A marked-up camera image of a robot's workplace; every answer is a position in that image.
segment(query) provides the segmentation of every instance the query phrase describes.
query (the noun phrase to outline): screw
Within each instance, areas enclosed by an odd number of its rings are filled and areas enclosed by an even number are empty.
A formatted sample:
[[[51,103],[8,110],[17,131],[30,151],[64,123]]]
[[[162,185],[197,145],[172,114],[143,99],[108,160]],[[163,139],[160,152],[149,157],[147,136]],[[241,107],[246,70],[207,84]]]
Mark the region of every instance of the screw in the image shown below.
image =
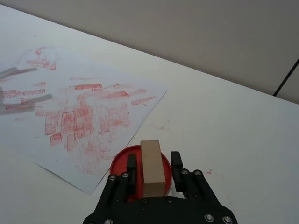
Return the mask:
[[[112,224],[113,221],[111,219],[106,219],[103,224]]]
[[[145,199],[142,199],[142,204],[147,204],[148,203],[148,200],[145,198]]]
[[[112,176],[109,177],[109,180],[111,180],[111,181],[114,181],[115,179],[116,179],[115,175],[112,175]]]
[[[222,217],[222,219],[223,219],[225,224],[232,224],[233,223],[232,218],[229,217],[229,216],[224,216],[224,217]]]
[[[188,170],[186,170],[186,169],[182,170],[182,174],[187,174],[187,173],[188,173]]]
[[[195,170],[195,171],[194,171],[194,174],[195,174],[196,176],[200,176],[200,175],[201,175],[201,172],[200,172],[199,170]]]
[[[128,176],[129,176],[128,173],[123,173],[123,174],[122,174],[122,177],[124,177],[124,178],[127,178]]]
[[[205,214],[205,220],[207,220],[209,223],[212,223],[215,219],[214,219],[214,216],[207,213],[207,214]]]

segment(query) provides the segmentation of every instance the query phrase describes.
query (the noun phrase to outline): white table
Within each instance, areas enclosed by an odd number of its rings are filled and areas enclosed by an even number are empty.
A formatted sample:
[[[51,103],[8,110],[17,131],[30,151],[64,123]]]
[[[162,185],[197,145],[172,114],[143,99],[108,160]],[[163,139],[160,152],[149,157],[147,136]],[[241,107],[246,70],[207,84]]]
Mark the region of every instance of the white table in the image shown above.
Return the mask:
[[[185,168],[211,169],[206,179],[240,224],[298,223],[299,105],[4,6],[0,33],[0,59],[53,45],[166,84],[129,145],[159,140]],[[105,182],[89,196],[0,147],[1,223],[82,223]]]

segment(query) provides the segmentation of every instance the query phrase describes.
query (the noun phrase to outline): wooden block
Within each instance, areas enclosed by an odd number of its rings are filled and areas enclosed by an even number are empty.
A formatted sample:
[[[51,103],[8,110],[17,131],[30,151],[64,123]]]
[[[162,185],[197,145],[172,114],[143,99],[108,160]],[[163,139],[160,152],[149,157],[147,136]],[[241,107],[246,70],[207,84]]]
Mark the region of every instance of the wooden block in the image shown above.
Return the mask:
[[[159,141],[141,141],[143,197],[162,197],[166,185]]]

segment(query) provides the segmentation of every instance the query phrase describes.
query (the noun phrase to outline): red lid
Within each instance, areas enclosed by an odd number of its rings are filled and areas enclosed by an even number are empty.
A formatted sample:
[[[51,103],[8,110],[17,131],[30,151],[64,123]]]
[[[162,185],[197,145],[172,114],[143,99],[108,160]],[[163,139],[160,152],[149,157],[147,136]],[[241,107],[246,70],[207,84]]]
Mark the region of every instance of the red lid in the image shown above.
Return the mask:
[[[120,176],[123,172],[127,171],[127,158],[128,155],[135,154],[137,158],[137,186],[136,194],[130,195],[129,201],[134,201],[142,198],[143,195],[143,172],[142,172],[142,157],[140,145],[130,146],[121,150],[113,159],[110,167],[110,174]],[[171,166],[163,153],[161,153],[164,175],[166,180],[164,195],[170,190],[171,187]]]

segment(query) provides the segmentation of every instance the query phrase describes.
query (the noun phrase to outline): red smudge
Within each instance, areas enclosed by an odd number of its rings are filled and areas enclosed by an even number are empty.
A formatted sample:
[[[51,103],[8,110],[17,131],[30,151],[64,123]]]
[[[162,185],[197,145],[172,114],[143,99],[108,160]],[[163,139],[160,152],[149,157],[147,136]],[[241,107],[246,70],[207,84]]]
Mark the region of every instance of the red smudge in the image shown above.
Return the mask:
[[[133,105],[133,106],[136,106],[136,105],[138,105],[138,104],[142,104],[142,103],[144,103],[144,102],[146,102],[146,101],[149,101],[149,100],[151,100],[151,99],[154,99],[155,97],[146,97],[146,98],[143,98],[143,99],[137,99],[137,100],[133,100],[132,102],[131,102],[131,104]]]
[[[18,96],[28,96],[28,95],[40,95],[45,93],[45,89],[44,90],[31,90],[31,91],[24,91],[24,92],[20,92],[20,91],[16,91],[16,90],[10,90],[9,91],[3,91],[0,92],[0,95],[2,95],[4,98],[13,98],[13,97],[18,97]]]
[[[67,141],[66,144],[67,151],[71,152],[75,146],[75,141],[76,141],[75,135],[74,134],[68,135],[66,137],[66,141]]]
[[[24,121],[26,118],[22,117],[22,118],[15,118],[14,121]]]
[[[83,84],[83,85],[76,85],[75,90],[86,90],[86,89],[94,89],[94,88],[101,88],[102,85],[100,83],[93,83],[93,84]]]
[[[61,134],[54,134],[50,137],[51,146],[57,146],[62,143]]]
[[[210,169],[209,171],[205,172],[206,174],[212,174],[212,169]]]
[[[45,135],[54,134],[55,126],[52,124],[45,124]]]
[[[130,125],[128,106],[126,103],[119,107],[106,108],[100,106],[101,116],[99,116],[100,130],[102,133],[110,132],[116,126],[128,127]]]
[[[35,53],[39,56],[42,54],[43,49],[46,49],[46,47],[40,47],[40,48],[36,49]]]
[[[56,62],[54,61],[54,62],[51,64],[49,70],[55,70],[55,69],[56,69]]]
[[[61,135],[65,136],[68,134],[71,134],[73,131],[72,128],[72,122],[73,122],[73,117],[70,112],[58,112],[58,117],[60,117],[61,114]]]
[[[97,78],[104,78],[103,76],[96,77],[96,78],[76,78],[76,77],[71,77],[70,80],[89,80],[89,79],[97,79]]]
[[[130,84],[115,84],[113,86],[114,89],[119,89],[119,88],[134,88],[133,85]]]
[[[43,106],[23,106],[20,104],[9,105],[5,107],[6,111],[24,111],[29,109],[43,108]]]
[[[146,93],[146,90],[144,90],[144,89],[138,89],[138,90],[129,92],[129,95],[130,96],[135,96],[135,95],[139,95],[139,94],[143,94],[143,93]]]
[[[46,82],[34,83],[32,85],[36,87],[44,87],[46,85]]]
[[[80,107],[74,108],[74,133],[76,139],[90,135],[92,129],[93,110],[84,100],[80,101]]]
[[[101,99],[118,99],[118,98],[128,98],[130,97],[127,92],[120,91],[120,92],[114,92],[110,93],[107,96],[101,97]]]
[[[36,111],[36,117],[46,117],[48,112],[52,112],[52,111],[37,110]]]
[[[6,83],[7,81],[9,81],[11,79],[13,79],[13,78],[2,79],[2,80],[0,80],[0,84]]]
[[[45,123],[45,135],[54,134],[57,124],[57,114],[55,112],[47,112],[46,123]]]

